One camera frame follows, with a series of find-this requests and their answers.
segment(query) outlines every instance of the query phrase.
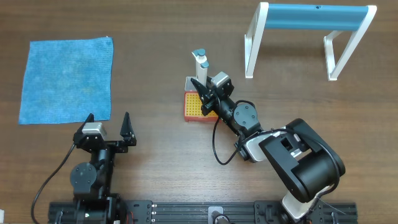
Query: white object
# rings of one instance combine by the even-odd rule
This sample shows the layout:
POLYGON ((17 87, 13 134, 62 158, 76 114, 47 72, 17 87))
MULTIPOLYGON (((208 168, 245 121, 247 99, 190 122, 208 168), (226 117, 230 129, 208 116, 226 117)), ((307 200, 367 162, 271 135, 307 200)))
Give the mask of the white object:
POLYGON ((192 54, 196 60, 197 80, 206 86, 208 62, 205 49, 195 50, 192 54))
MULTIPOLYGON (((256 65, 257 55, 259 52, 262 34, 264 32, 267 20, 269 4, 268 2, 260 2, 252 21, 250 23, 248 32, 244 36, 244 64, 245 77, 253 78, 254 66, 256 65)), ((369 10, 363 19, 359 29, 354 31, 348 41, 348 44, 343 52, 343 55, 335 65, 335 55, 333 53, 332 40, 337 37, 342 31, 335 30, 323 38, 325 45, 326 67, 329 81, 337 80, 343 67, 346 65, 349 57, 354 52, 362 36, 368 29, 373 17, 377 11, 376 6, 368 6, 369 10)))
POLYGON ((321 191, 319 191, 316 196, 309 202, 307 203, 301 203, 299 202, 293 195, 290 193, 290 191, 287 192, 285 197, 282 199, 282 206, 286 209, 286 211, 289 213, 289 215, 296 219, 299 220, 302 218, 305 214, 308 213, 308 209, 310 209, 312 203, 314 202, 315 198, 321 193, 326 191, 329 188, 329 186, 325 187, 321 191))
POLYGON ((4 210, 0 209, 0 223, 4 223, 4 210))
POLYGON ((346 65, 349 57, 354 52, 359 41, 362 39, 369 25, 371 24, 374 15, 376 14, 376 6, 368 6, 369 10, 366 14, 364 20, 362 21, 359 29, 354 31, 349 38, 348 44, 344 49, 339 61, 335 65, 335 54, 333 53, 333 43, 332 40, 340 35, 343 31, 333 31, 329 35, 323 38, 323 44, 325 45, 325 57, 326 57, 326 67, 328 72, 329 81, 336 81, 338 75, 346 65))

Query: tabletop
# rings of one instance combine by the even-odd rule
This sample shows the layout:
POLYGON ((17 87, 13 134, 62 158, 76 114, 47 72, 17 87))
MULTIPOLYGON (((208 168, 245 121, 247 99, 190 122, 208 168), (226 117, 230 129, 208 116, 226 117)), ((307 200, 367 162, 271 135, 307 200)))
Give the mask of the tabletop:
MULTIPOLYGON (((285 0, 284 3, 378 7, 373 23, 335 82, 326 75, 327 31, 266 30, 254 79, 244 78, 244 34, 258 1, 0 1, 0 209, 6 222, 31 223, 30 206, 59 165, 80 123, 18 125, 22 81, 33 40, 112 37, 112 113, 104 125, 118 138, 124 113, 137 146, 116 155, 112 192, 156 202, 280 200, 287 192, 268 162, 236 156, 219 165, 211 150, 213 123, 183 118, 191 51, 205 48, 208 74, 227 73, 234 101, 255 103, 264 129, 304 119, 345 163, 339 187, 324 199, 356 202, 360 223, 396 223, 398 210, 398 2, 285 0)), ((334 41, 341 55, 349 39, 334 41)), ((222 161, 236 136, 219 125, 222 161)), ((49 202, 71 201, 72 168, 88 162, 75 149, 44 188, 35 215, 49 202)))

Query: blue cloth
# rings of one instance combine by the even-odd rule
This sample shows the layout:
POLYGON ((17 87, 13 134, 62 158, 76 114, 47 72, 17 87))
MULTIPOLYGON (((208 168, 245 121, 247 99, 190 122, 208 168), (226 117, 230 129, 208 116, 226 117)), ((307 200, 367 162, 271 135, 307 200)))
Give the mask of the blue cloth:
POLYGON ((19 124, 109 120, 112 59, 110 37, 31 42, 19 124))

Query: brown wooden surface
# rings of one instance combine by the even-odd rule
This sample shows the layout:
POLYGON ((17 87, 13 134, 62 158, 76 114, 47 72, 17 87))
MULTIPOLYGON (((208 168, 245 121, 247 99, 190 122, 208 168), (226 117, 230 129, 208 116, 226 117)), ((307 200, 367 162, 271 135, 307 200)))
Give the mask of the brown wooden surface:
MULTIPOLYGON (((5 221, 30 223, 30 205, 59 165, 80 124, 18 125, 31 40, 114 41, 112 115, 117 138, 130 112, 137 147, 116 157, 113 192, 160 202, 252 202, 285 193, 268 162, 236 157, 220 166, 211 151, 213 123, 183 119, 185 77, 195 75, 191 50, 206 48, 209 75, 232 78, 233 100, 253 101, 263 128, 306 120, 346 165, 330 202, 356 202, 360 223, 396 223, 398 210, 398 2, 296 3, 378 6, 376 17, 337 82, 326 78, 323 31, 266 30, 253 80, 244 79, 244 44, 257 1, 16 1, 0 2, 0 209, 5 221)), ((348 35, 335 41, 341 54, 348 35)), ((235 136, 219 126, 221 160, 235 136)), ((44 189, 36 217, 51 201, 71 200, 69 174, 89 161, 75 150, 44 189)))

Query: blue bar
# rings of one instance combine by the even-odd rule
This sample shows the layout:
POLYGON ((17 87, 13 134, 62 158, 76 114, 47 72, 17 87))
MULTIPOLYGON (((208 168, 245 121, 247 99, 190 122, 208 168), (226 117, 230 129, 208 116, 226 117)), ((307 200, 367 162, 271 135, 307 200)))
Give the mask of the blue bar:
POLYGON ((266 28, 356 31, 367 13, 367 6, 269 4, 266 28))

